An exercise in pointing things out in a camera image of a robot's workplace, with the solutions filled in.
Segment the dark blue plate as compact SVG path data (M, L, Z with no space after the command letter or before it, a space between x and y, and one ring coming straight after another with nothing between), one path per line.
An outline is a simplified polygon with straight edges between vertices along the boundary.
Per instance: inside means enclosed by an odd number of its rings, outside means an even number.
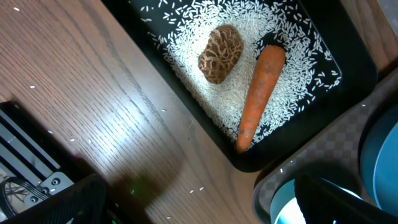
M369 129L359 167L369 197L381 210L397 216L397 105Z

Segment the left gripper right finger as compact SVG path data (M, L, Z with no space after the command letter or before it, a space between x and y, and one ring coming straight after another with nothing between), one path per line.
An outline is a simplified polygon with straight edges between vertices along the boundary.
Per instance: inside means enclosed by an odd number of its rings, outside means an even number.
M311 175L295 179L295 197L307 224L397 224L397 217Z

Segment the pile of rice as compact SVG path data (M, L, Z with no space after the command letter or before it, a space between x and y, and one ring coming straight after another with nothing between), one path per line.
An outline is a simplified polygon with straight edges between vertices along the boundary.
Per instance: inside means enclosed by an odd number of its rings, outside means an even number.
M236 140L256 62L267 45L285 50L286 61L256 129L259 143L338 86L339 66L298 1L136 1L149 37L174 75L227 137ZM233 26L243 53L220 84L205 79L199 55L213 29Z

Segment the clear plastic bin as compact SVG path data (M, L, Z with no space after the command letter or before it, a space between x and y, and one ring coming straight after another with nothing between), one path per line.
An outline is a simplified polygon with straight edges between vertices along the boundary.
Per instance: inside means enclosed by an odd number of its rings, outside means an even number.
M398 0L377 0L395 34L398 33Z

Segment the orange carrot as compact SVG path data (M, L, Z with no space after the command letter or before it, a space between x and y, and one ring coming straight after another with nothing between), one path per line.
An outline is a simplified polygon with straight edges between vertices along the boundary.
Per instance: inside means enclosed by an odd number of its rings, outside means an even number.
M285 51L281 47L268 45L260 54L238 129L236 149L239 153L245 152L250 146L284 63Z

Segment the black tray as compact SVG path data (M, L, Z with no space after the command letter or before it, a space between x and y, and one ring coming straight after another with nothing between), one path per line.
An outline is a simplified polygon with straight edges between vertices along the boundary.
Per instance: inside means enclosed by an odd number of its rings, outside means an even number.
M150 42L150 36L169 28L139 21L136 2L102 2L220 151L235 168L243 172L274 170L337 117L365 99L378 82L377 67L341 1L299 1L298 9L314 22L315 30L331 51L332 64L343 76L342 81L331 93L319 93L320 99L315 100L313 106L295 115L269 138L239 155L230 138L206 115L199 102L177 78L164 56L165 48Z

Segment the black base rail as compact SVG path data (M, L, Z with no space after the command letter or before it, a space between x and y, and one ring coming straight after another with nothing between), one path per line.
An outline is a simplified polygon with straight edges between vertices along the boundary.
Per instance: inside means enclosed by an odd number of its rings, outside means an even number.
M75 183L46 151L47 143L16 104L1 103L2 222Z

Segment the light blue bowl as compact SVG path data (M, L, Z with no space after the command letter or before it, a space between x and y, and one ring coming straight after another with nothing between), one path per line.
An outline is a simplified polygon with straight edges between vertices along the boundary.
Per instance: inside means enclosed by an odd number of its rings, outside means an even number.
M295 179L290 179L274 194L271 201L271 223L306 224L295 196Z

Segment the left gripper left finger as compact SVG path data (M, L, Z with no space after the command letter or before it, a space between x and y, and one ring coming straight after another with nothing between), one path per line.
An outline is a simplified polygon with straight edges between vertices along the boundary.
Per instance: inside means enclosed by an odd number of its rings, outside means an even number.
M16 214L8 202L5 184L21 181L10 177L1 182L1 210L7 216L4 223L89 223L99 224L106 202L106 183L98 174L91 174L39 204Z

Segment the brown serving tray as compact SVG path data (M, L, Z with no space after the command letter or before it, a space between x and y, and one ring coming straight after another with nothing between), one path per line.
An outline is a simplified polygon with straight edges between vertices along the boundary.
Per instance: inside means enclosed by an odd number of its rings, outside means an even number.
M255 183L252 210L261 223L270 223L271 201L277 190L300 171L317 171L345 185L370 202L359 174L359 145L377 115L397 99L397 70L377 84L373 92L338 117L271 173L262 172Z

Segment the brown mushroom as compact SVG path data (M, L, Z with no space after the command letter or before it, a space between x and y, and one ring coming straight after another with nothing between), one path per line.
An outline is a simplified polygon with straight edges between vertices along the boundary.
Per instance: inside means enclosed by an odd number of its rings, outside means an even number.
M244 42L231 25L222 25L211 31L204 51L198 57L198 68L206 80L221 84L237 64L244 50Z

